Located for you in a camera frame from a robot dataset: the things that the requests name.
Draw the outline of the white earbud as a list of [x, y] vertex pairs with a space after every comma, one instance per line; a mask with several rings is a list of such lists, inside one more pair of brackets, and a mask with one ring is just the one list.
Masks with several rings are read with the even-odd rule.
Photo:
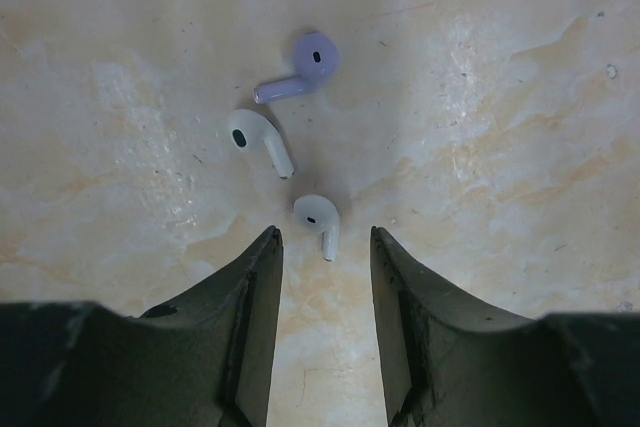
[[264, 146], [280, 178], [289, 179], [294, 175], [295, 168], [283, 137], [267, 117], [254, 110], [236, 109], [228, 127], [234, 145], [241, 152]]
[[340, 215], [328, 198], [310, 194], [299, 197], [293, 205], [296, 221], [316, 235], [322, 236], [322, 253], [326, 261], [334, 261], [339, 252]]

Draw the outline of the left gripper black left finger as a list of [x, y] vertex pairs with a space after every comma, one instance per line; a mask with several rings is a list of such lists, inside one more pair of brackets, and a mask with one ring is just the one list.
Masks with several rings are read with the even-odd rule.
[[5, 426], [263, 426], [283, 241], [240, 256], [138, 317], [91, 301], [1, 307]]

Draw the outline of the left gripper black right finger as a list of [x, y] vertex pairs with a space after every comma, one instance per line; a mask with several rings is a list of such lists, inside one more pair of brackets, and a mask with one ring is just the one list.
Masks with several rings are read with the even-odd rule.
[[635, 426], [639, 317], [488, 304], [413, 258], [384, 228], [370, 268], [391, 426]]

